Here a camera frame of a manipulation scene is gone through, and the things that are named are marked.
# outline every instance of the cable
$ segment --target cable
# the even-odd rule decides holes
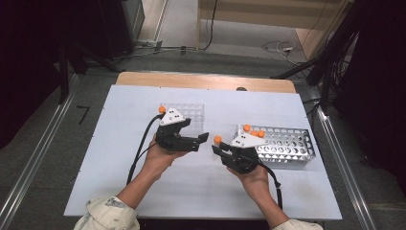
[[[134,162],[132,163],[131,168],[129,169],[129,173],[128,173],[128,178],[127,178],[126,184],[129,184],[129,182],[131,182],[132,175],[134,174],[135,167],[136,167],[136,165],[137,165],[138,160],[139,160],[140,157],[141,157],[141,155],[140,155],[141,148],[143,147],[144,141],[145,141],[146,138],[147,138],[147,134],[148,134],[148,132],[149,132],[149,129],[151,128],[152,124],[155,122],[156,119],[162,119],[163,117],[164,117],[164,114],[156,115],[156,116],[155,116],[154,118],[152,118],[152,120],[149,122],[149,124],[148,124],[148,126],[147,126],[147,128],[146,128],[146,131],[144,132],[143,139],[141,140],[140,147],[138,147],[137,154],[135,155]]]
[[[277,189],[277,198],[278,198],[278,206],[280,206],[280,208],[283,208],[283,204],[282,204],[282,191],[281,191],[281,183],[278,181],[275,173],[269,169],[267,166],[265,166],[262,161],[259,160],[258,163],[259,166],[263,167],[264,169],[266,169],[266,171],[272,176],[272,178],[274,179],[274,183],[275,183],[275,187]]]
[[[218,0],[215,0],[215,2],[214,2],[214,8],[213,8],[213,14],[212,14],[212,22],[211,22],[211,26],[210,26],[210,40],[209,40],[209,43],[206,45],[205,48],[196,49],[196,48],[190,47],[190,46],[182,46],[182,47],[163,46],[163,47],[159,47],[159,49],[164,49],[164,50],[158,50],[158,51],[154,51],[154,52],[151,52],[151,53],[140,54],[140,55],[130,55],[130,56],[124,56],[124,57],[116,57],[116,59],[130,58],[130,57],[143,57],[143,56],[156,55],[156,54],[169,52],[169,51],[189,51],[189,52],[204,52],[204,51],[206,51],[212,45],[212,41],[213,41],[214,17],[215,17],[215,12],[216,12],[216,9],[217,9],[217,2],[218,2]],[[134,52],[137,51],[137,50],[141,50],[141,49],[156,49],[156,48],[151,47],[151,46],[141,47],[141,48],[138,48],[138,49],[134,50]]]

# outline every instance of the white sleeve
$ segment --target white sleeve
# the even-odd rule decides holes
[[[323,230],[323,228],[317,223],[309,223],[299,221],[297,219],[290,219],[287,222],[273,228],[272,230]]]
[[[74,230],[128,229],[140,230],[137,212],[117,197],[96,198],[86,203],[87,214]]]

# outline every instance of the wooden edge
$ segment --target wooden edge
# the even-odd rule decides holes
[[[255,79],[225,75],[122,72],[117,78],[116,84],[220,90],[237,90],[237,88],[243,87],[253,92],[296,93],[295,86],[290,80]]]

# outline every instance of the orange knob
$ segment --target orange knob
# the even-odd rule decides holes
[[[216,145],[220,145],[220,143],[221,143],[221,137],[220,137],[220,136],[215,136],[215,138],[214,138],[214,143],[215,143]]]
[[[165,109],[164,106],[159,106],[158,111],[159,111],[159,113],[165,113],[167,110]]]
[[[255,130],[252,130],[252,131],[250,132],[250,134],[253,135],[253,136],[258,136],[258,133],[257,133]]]
[[[261,130],[261,131],[258,132],[258,137],[259,137],[259,138],[263,138],[264,136],[265,136],[265,132],[264,132],[264,131]]]
[[[244,129],[244,131],[248,132],[249,130],[251,130],[251,126],[250,125],[244,125],[244,127],[242,129]]]

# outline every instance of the white board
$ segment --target white board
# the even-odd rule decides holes
[[[124,186],[149,121],[161,103],[204,104],[199,152],[177,159],[137,208],[140,217],[166,219],[263,219],[238,179],[213,154],[216,135],[229,143],[237,124],[310,130],[297,94],[113,85],[80,167],[65,216],[82,216],[85,203],[116,195]],[[148,134],[145,147],[158,127]],[[341,219],[313,134],[316,158],[297,170],[275,170],[282,184],[283,210],[294,219]],[[139,161],[134,175],[144,163]],[[270,178],[270,191],[276,197]]]

